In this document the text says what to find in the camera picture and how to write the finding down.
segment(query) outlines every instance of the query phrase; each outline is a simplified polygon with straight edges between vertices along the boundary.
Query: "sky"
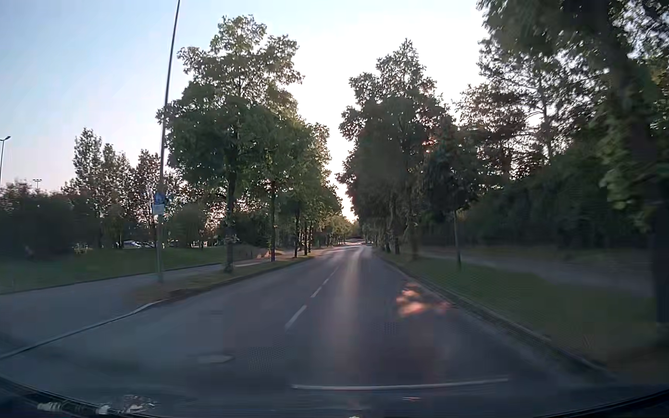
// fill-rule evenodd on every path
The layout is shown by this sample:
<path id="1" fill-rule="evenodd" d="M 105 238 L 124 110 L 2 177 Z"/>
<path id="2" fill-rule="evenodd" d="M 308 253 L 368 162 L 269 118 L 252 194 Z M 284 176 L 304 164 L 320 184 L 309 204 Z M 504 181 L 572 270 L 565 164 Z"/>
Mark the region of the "sky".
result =
<path id="1" fill-rule="evenodd" d="M 379 57 L 411 39 L 446 100 L 458 99 L 477 74 L 486 35 L 474 0 L 338 0 L 337 2 L 181 0 L 177 49 L 207 48 L 223 15 L 252 14 L 268 33 L 299 44 L 304 75 L 289 89 L 307 121 L 329 127 L 330 170 L 351 148 L 340 114 L 354 103 L 348 79 L 374 71 Z M 74 175 L 74 138 L 84 127 L 125 152 L 158 152 L 175 0 L 0 0 L 0 138 L 2 183 L 41 178 L 57 190 Z M 170 100 L 189 77 L 172 59 Z M 343 213 L 354 216 L 339 185 Z"/>

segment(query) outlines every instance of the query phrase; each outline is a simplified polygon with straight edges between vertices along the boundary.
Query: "grass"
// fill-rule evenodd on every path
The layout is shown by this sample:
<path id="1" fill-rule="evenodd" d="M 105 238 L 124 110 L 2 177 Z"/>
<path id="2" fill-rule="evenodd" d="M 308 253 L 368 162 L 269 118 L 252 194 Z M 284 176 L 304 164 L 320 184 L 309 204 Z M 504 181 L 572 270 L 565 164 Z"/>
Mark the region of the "grass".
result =
<path id="1" fill-rule="evenodd" d="M 651 347 L 656 338 L 654 300 L 614 290 L 549 283 L 535 274 L 464 264 L 452 260 L 381 253 L 422 279 L 431 280 L 536 332 L 559 347 L 609 368 L 631 367 L 629 353 Z M 637 369 L 643 378 L 642 367 Z M 654 378 L 664 379 L 664 372 Z"/>
<path id="2" fill-rule="evenodd" d="M 164 284 L 150 283 L 136 289 L 129 297 L 132 299 L 131 302 L 135 303 L 137 306 L 141 306 L 144 303 L 155 302 L 157 300 L 179 297 L 182 295 L 196 295 L 202 291 L 212 289 L 219 283 L 244 276 L 261 274 L 273 269 L 282 269 L 312 257 L 313 256 L 302 256 L 298 258 L 281 257 L 275 260 L 275 262 L 261 262 L 253 266 L 236 267 L 231 273 L 217 271 L 210 274 L 199 274 L 181 280 L 172 280 Z"/>
<path id="3" fill-rule="evenodd" d="M 454 254 L 453 247 L 429 247 L 432 252 Z M 578 262 L 589 266 L 647 270 L 648 251 L 638 248 L 559 249 L 553 245 L 475 245 L 464 248 L 467 255 L 517 257 L 532 260 Z"/>
<path id="4" fill-rule="evenodd" d="M 237 260 L 252 258 L 255 252 L 259 252 L 248 245 L 237 245 L 235 249 Z M 164 269 L 223 262 L 225 257 L 225 247 L 208 247 L 202 250 L 165 248 L 162 251 Z M 0 294 L 154 271 L 156 251 L 153 248 L 101 249 L 53 260 L 1 259 Z"/>

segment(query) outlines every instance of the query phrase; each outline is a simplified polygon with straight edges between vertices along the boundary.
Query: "road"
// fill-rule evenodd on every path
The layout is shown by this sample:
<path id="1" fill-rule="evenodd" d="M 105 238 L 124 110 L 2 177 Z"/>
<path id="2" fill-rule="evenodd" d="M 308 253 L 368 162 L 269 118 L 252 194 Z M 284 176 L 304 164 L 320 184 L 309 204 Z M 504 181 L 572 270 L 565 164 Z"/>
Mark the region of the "road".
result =
<path id="1" fill-rule="evenodd" d="M 383 389 L 518 396 L 582 385 L 365 245 L 0 360 L 0 374 L 93 403 L 140 394 L 170 415 Z"/>
<path id="2" fill-rule="evenodd" d="M 242 260 L 246 266 L 266 260 Z M 222 264 L 165 271 L 167 281 L 218 271 Z M 138 308 L 133 290 L 153 283 L 156 274 L 75 283 L 0 295 L 0 354 L 114 318 Z"/>

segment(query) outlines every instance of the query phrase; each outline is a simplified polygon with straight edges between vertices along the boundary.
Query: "lamp post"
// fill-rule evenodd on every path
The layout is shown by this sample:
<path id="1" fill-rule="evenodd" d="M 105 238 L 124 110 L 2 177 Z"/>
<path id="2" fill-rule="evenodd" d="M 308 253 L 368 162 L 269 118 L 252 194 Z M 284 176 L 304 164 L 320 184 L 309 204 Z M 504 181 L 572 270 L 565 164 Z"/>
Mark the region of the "lamp post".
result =
<path id="1" fill-rule="evenodd" d="M 175 26 L 172 28 L 172 45 L 170 46 L 170 64 L 166 70 L 166 87 L 164 89 L 164 107 L 162 109 L 166 109 L 166 103 L 170 99 L 170 75 L 172 74 L 172 58 L 175 52 L 175 34 L 177 33 L 177 18 L 180 15 L 180 0 L 177 0 L 177 10 L 175 11 Z M 159 185 L 158 185 L 158 192 L 161 195 L 166 195 L 166 191 L 164 190 L 164 142 L 166 138 L 166 124 L 164 123 L 166 118 L 162 117 L 161 119 L 161 148 L 159 152 Z M 162 271 L 162 264 L 161 264 L 161 245 L 163 242 L 163 237 L 162 237 L 162 224 L 164 223 L 164 215 L 159 214 L 157 215 L 157 222 L 156 222 L 156 242 L 154 243 L 154 247 L 156 248 L 156 275 L 159 283 L 164 282 L 164 273 Z"/>
<path id="2" fill-rule="evenodd" d="M 5 161 L 5 142 L 7 139 L 12 138 L 11 136 L 7 136 L 4 139 L 0 139 L 2 142 L 2 156 L 0 157 L 0 198 L 2 197 L 2 164 Z"/>

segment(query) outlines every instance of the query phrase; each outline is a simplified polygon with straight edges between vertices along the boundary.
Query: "windshield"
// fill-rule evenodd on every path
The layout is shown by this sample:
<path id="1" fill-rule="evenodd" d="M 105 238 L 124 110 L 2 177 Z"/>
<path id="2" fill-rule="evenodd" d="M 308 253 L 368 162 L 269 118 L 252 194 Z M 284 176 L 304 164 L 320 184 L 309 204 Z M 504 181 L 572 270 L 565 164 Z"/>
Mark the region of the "windshield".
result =
<path id="1" fill-rule="evenodd" d="M 655 3 L 0 2 L 2 390 L 536 416 L 669 389 Z"/>

